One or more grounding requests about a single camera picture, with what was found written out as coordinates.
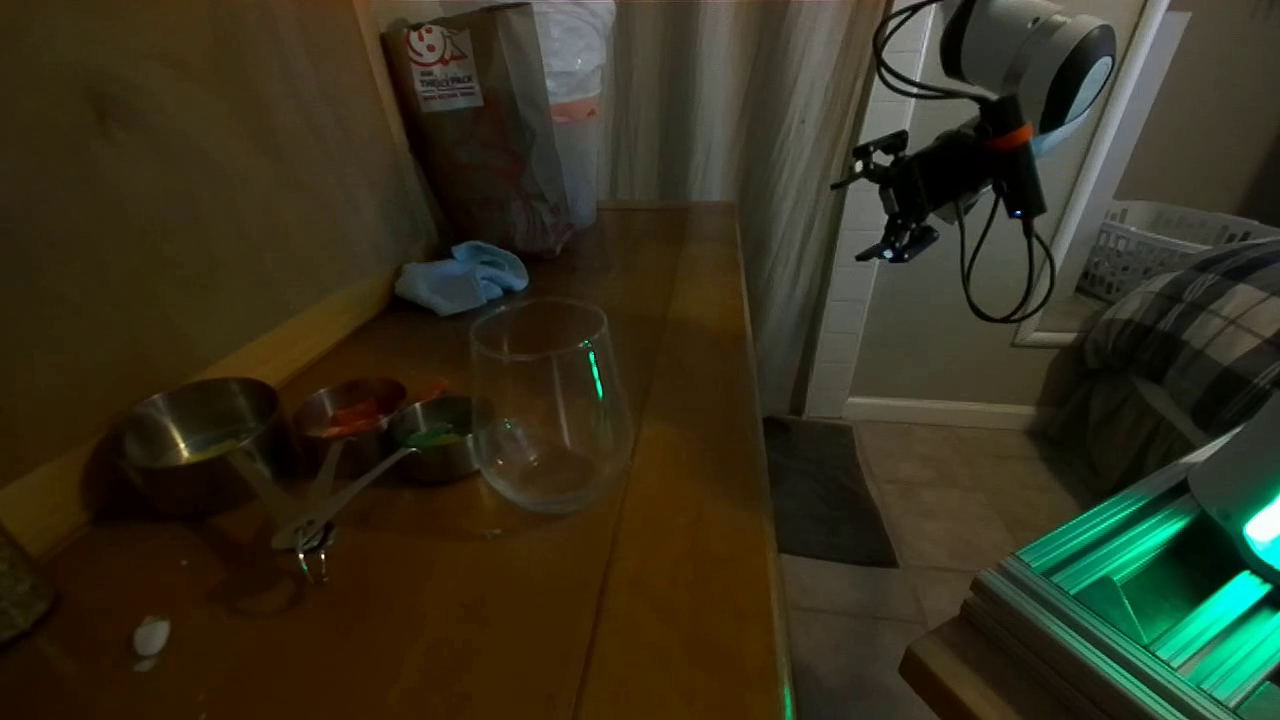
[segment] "white pill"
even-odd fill
[[[133,630],[133,654],[135,656],[160,656],[164,643],[169,643],[169,618],[143,618],[135,630]]]

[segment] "brown paper bag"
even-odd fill
[[[382,53],[451,242],[554,257],[573,221],[527,6],[396,23]]]

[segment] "blue cloth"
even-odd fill
[[[461,315],[527,287],[527,268],[517,252],[486,242],[446,249],[446,260],[403,265],[396,298],[435,315]]]

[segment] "floor mat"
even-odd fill
[[[848,423],[764,422],[774,543],[786,555],[895,570]]]

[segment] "gray wall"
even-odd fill
[[[1200,0],[1119,197],[1280,224],[1274,77],[1280,6]]]

